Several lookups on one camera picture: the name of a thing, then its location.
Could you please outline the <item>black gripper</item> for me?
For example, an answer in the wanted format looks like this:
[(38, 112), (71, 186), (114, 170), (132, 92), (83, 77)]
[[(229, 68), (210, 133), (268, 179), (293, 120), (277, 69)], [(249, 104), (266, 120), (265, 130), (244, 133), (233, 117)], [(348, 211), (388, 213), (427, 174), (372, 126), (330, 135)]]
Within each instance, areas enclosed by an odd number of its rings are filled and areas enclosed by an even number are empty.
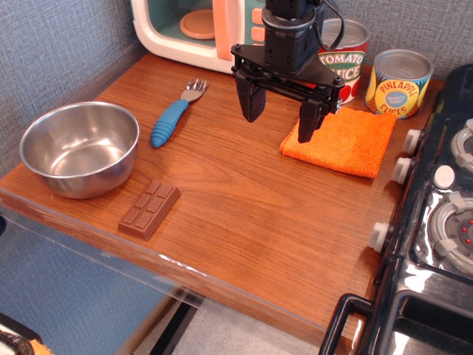
[(263, 45), (235, 44), (233, 76), (243, 117), (254, 122), (265, 109), (266, 91), (302, 102), (299, 110), (299, 143), (310, 142), (327, 113), (341, 106), (344, 79), (319, 59), (316, 14), (302, 18), (262, 16)]

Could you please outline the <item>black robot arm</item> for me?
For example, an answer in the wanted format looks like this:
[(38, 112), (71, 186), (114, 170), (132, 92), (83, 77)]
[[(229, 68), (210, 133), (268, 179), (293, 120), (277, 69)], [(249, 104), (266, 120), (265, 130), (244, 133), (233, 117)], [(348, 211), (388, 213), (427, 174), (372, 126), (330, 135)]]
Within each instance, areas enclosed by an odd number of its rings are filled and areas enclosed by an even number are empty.
[(231, 48), (245, 119), (253, 122), (262, 114), (267, 91), (299, 101), (299, 143), (309, 142), (324, 118), (341, 106), (345, 81), (319, 59), (319, 50), (328, 48), (321, 38), (325, 7), (340, 13), (333, 1), (267, 1), (264, 44)]

